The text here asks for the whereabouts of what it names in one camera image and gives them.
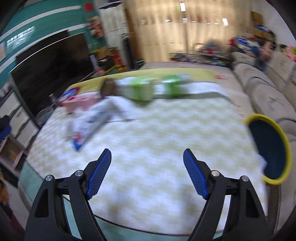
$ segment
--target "flat screen tv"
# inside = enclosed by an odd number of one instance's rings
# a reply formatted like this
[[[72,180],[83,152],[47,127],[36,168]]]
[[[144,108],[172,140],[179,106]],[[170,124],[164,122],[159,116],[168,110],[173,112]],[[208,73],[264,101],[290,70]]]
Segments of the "flat screen tv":
[[[43,49],[44,47],[46,47],[50,44],[53,44],[56,41],[59,41],[61,39],[67,38],[67,37],[69,37],[69,33],[67,30],[64,30],[59,33],[53,34],[43,40],[38,41],[37,43],[35,43],[31,47],[25,49],[24,51],[22,51],[20,54],[18,54],[15,57],[17,64],[24,61],[26,58],[31,56],[33,53],[36,53],[37,51]]]
[[[83,33],[59,40],[32,54],[11,72],[15,92],[29,115],[36,117],[70,85],[93,72]]]

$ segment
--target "curtain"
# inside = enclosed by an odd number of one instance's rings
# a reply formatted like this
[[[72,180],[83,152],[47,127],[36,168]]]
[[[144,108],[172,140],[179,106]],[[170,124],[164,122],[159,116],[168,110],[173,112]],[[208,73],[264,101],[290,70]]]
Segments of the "curtain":
[[[210,39],[250,32],[250,0],[125,0],[147,62],[168,61],[169,53],[198,49]]]

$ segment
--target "metal screw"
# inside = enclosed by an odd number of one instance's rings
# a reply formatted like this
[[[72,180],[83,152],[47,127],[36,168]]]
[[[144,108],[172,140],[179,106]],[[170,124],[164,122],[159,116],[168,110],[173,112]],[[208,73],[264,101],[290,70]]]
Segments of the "metal screw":
[[[75,172],[75,176],[77,176],[77,177],[80,177],[82,175],[83,175],[83,171],[81,171],[81,170],[78,170]]]
[[[48,175],[48,176],[45,177],[46,181],[51,181],[51,179],[52,179],[52,175]]]
[[[214,176],[214,177],[217,177],[220,175],[220,173],[216,170],[212,171],[211,174]]]
[[[242,180],[243,180],[244,182],[247,182],[247,181],[249,181],[249,178],[248,178],[247,176],[242,176]]]

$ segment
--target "blue gripper pad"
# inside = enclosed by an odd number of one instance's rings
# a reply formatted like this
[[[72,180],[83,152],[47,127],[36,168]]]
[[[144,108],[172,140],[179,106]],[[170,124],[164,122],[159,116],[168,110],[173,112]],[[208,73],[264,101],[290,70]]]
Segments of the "blue gripper pad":
[[[206,200],[209,196],[209,192],[207,191],[207,180],[195,163],[194,156],[188,150],[185,150],[183,153],[183,162],[197,194]]]
[[[89,178],[88,188],[86,191],[86,196],[89,199],[91,199],[94,195],[98,193],[99,188],[102,184],[102,181],[107,173],[107,170],[110,164],[111,164],[111,151],[107,150]]]

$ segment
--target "drawer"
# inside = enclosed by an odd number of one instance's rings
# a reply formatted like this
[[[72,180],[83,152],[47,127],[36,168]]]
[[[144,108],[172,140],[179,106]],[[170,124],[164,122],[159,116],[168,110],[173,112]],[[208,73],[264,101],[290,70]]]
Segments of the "drawer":
[[[25,112],[23,107],[20,107],[19,110],[14,114],[10,120],[11,125],[11,134],[15,137],[19,132],[22,125],[29,119],[29,116]]]
[[[25,128],[19,134],[17,141],[22,144],[25,148],[29,145],[31,138],[38,132],[38,128],[35,126],[33,121],[29,121]]]
[[[20,105],[17,96],[14,92],[7,98],[7,100],[0,107],[0,117],[10,115]]]

